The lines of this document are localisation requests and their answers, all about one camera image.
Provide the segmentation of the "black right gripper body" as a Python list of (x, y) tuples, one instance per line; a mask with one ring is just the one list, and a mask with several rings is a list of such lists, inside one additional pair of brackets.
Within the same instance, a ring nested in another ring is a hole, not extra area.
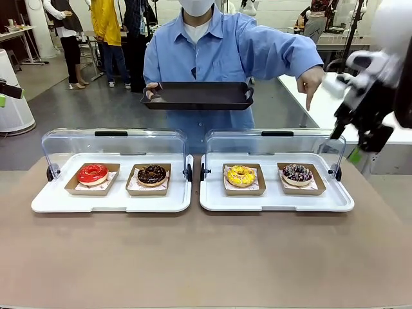
[(352, 109), (350, 124), (369, 131), (393, 113), (404, 127), (404, 63), (347, 62), (345, 66), (358, 72), (356, 76), (341, 73), (335, 79), (336, 86), (348, 91), (343, 102)]

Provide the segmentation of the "person's left hand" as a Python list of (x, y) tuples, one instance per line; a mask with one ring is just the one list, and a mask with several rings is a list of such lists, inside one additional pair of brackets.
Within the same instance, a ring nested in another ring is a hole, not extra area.
[(324, 79), (325, 72), (321, 66), (314, 66), (302, 73), (297, 79), (297, 90), (306, 95), (306, 110), (310, 110), (312, 99)]

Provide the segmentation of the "person's right hand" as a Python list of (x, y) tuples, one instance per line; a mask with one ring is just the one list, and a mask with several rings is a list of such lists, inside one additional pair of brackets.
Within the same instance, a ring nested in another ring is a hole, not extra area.
[(158, 91), (161, 89), (161, 85), (158, 82), (151, 82), (144, 88), (144, 95), (148, 100), (152, 100), (158, 97)]

